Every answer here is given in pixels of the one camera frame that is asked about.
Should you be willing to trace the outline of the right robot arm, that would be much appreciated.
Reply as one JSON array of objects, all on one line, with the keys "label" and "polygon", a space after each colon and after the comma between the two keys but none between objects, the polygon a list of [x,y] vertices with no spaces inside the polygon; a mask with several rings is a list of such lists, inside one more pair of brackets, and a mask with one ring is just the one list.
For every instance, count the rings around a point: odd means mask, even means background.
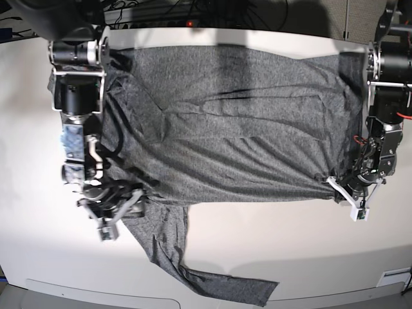
[{"label": "right robot arm", "polygon": [[109,62],[109,32],[101,1],[10,1],[36,35],[48,41],[54,80],[52,108],[61,114],[65,162],[62,180],[80,194],[91,218],[114,224],[142,217],[137,184],[114,180],[110,153],[100,143]]}]

